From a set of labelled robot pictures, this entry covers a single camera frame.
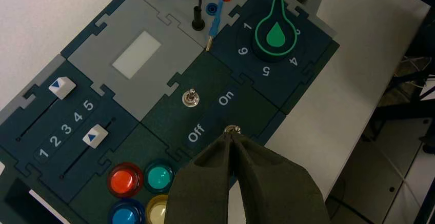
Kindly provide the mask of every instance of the gray panel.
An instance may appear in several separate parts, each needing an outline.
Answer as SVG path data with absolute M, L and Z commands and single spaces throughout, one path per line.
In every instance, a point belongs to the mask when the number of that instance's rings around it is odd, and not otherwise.
M 165 21 L 167 15 L 174 16 L 180 21 L 179 28 L 187 33 L 198 44 L 205 47 L 208 40 L 208 32 L 213 22 L 214 16 L 210 16 L 206 13 L 206 6 L 209 3 L 218 4 L 219 0 L 203 0 L 203 20 L 205 22 L 205 28 L 202 31 L 195 31 L 192 28 L 193 20 L 193 7 L 198 4 L 198 0 L 145 0 L 149 2 L 154 8 L 159 10 L 159 18 Z M 230 17 L 228 14 L 236 6 L 242 6 L 247 0 L 231 0 L 224 2 L 221 14 L 221 23 L 219 30 L 221 30 L 226 24 L 232 25 L 239 16 Z
M 92 81 L 92 88 L 103 94 L 101 85 L 114 93 L 114 100 L 136 119 L 142 120 L 164 95 L 177 85 L 167 82 L 177 72 L 182 74 L 201 53 L 202 48 L 178 29 L 172 16 L 158 19 L 158 11 L 143 0 L 125 0 L 110 16 L 104 15 L 96 24 L 106 23 L 97 36 L 91 35 L 68 58 Z M 146 63 L 128 79 L 112 64 L 143 32 L 148 32 L 162 45 Z
M 9 102 L 1 111 L 0 111 L 0 125 L 6 121 L 6 119 L 18 108 L 25 109 L 32 101 L 35 99 L 35 96 L 32 94 L 28 98 L 25 98 L 24 95 L 26 92 L 33 86 L 40 86 L 63 62 L 65 58 L 61 55 L 57 55 L 52 61 L 48 63 L 45 68 L 41 70 L 41 72 L 33 78 L 33 80 L 27 84 L 21 92 L 17 96 L 15 96 L 11 102 Z

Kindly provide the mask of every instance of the white rectangle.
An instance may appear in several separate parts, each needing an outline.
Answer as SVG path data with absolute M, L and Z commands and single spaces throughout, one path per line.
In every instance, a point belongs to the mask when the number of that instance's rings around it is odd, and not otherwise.
M 5 165 L 0 161 L 0 175 L 2 175 L 3 170 L 5 169 Z
M 131 79 L 160 47 L 158 42 L 148 32 L 142 32 L 133 43 L 112 64 L 125 77 Z
M 63 224 L 71 224 L 67 219 L 65 219 L 61 214 L 55 210 L 50 204 L 48 204 L 41 196 L 39 196 L 35 191 L 30 190 L 29 194 L 32 195 L 41 205 L 43 205 L 51 214 L 56 216 Z

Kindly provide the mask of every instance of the white table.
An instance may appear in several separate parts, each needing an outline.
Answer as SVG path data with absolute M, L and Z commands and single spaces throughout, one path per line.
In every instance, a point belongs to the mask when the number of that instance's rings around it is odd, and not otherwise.
M 0 109 L 111 0 L 0 0 Z M 323 0 L 341 46 L 267 147 L 304 166 L 324 198 L 428 11 L 419 0 Z M 244 223 L 240 190 L 229 223 Z

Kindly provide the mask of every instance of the on label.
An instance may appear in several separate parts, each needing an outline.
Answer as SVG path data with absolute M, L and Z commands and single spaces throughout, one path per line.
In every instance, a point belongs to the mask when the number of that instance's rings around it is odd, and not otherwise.
M 227 92 L 227 94 L 225 94 L 225 96 L 221 96 L 219 98 L 219 104 L 222 106 L 225 106 L 228 104 L 228 102 L 232 99 L 232 97 L 234 97 L 234 93 L 232 92 Z

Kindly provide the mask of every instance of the dark blue panel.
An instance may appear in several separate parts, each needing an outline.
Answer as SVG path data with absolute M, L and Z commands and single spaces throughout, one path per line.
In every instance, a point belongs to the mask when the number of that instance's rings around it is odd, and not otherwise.
M 64 99 L 57 99 L 48 87 L 66 76 L 75 89 Z M 28 164 L 40 172 L 40 180 L 62 200 L 69 202 L 90 177 L 103 174 L 110 165 L 98 160 L 115 150 L 138 123 L 112 98 L 107 87 L 101 97 L 92 82 L 69 62 L 64 62 L 38 88 L 32 89 L 36 99 L 26 108 L 17 109 L 0 126 L 0 146 L 18 161 L 16 168 L 25 175 Z M 96 124 L 109 135 L 93 149 L 82 141 Z
M 286 17 L 293 23 L 293 30 L 282 16 L 281 0 L 274 3 L 274 13 L 267 17 L 274 0 L 248 0 L 243 7 L 236 7 L 230 15 L 239 14 L 240 18 L 232 25 L 226 25 L 213 41 L 211 53 L 225 63 L 232 76 L 242 82 L 240 76 L 247 75 L 253 81 L 253 88 L 259 91 L 274 105 L 288 114 L 293 108 L 293 102 L 298 100 L 309 84 L 332 56 L 323 57 L 324 52 L 337 44 L 325 32 L 310 22 L 301 8 L 296 10 L 296 16 L 285 10 Z M 267 45 L 266 39 L 271 28 L 278 22 L 285 33 L 286 41 L 280 47 Z M 272 53 L 283 53 L 273 56 L 262 50 L 255 40 L 257 25 L 258 39 L 264 48 Z M 295 34 L 297 40 L 294 48 Z

